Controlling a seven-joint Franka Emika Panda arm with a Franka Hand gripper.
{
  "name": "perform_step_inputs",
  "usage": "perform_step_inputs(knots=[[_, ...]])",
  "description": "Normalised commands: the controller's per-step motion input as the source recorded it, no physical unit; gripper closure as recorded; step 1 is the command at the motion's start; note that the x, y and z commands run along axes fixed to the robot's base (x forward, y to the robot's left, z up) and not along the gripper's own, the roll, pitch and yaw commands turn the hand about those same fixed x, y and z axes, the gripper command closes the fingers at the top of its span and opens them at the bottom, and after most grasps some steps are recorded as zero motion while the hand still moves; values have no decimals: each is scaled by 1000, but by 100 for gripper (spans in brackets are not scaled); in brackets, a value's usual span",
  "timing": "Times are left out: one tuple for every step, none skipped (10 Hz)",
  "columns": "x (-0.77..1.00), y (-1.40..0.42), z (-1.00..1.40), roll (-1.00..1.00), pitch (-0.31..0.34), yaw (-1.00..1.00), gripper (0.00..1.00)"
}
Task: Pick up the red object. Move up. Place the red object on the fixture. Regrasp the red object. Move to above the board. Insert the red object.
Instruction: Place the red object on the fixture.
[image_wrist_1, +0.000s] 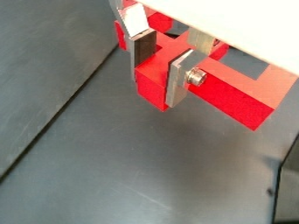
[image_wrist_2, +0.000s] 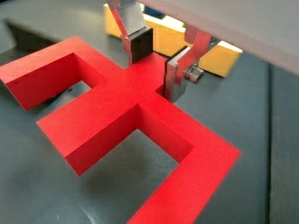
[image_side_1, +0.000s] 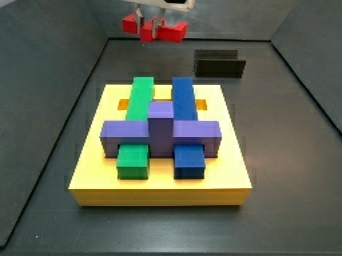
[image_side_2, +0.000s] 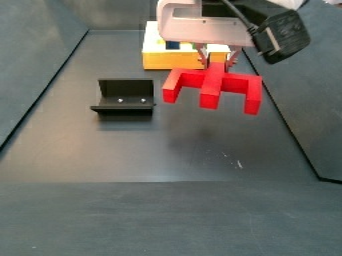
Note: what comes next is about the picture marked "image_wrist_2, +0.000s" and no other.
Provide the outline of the gripper 2 metal left finger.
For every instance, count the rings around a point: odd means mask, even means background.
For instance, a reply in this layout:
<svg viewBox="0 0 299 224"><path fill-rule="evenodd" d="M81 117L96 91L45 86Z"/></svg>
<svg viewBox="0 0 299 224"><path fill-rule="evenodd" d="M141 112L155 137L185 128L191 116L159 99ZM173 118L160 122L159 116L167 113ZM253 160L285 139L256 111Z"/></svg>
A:
<svg viewBox="0 0 299 224"><path fill-rule="evenodd" d="M107 0L107 4L121 32L128 63L135 64L153 52L153 29L145 25L136 0Z"/></svg>

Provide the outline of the gripper 2 metal right finger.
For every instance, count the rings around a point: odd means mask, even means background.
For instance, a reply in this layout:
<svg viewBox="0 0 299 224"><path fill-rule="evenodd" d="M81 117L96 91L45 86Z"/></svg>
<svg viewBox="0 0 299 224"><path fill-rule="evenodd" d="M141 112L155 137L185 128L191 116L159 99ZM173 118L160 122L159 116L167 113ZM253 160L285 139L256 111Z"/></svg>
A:
<svg viewBox="0 0 299 224"><path fill-rule="evenodd" d="M192 26L185 27L184 40L191 46L185 46L164 62L163 97L169 102L176 102L184 94L187 81L199 83L201 78L199 60L213 47L211 44L213 37Z"/></svg>

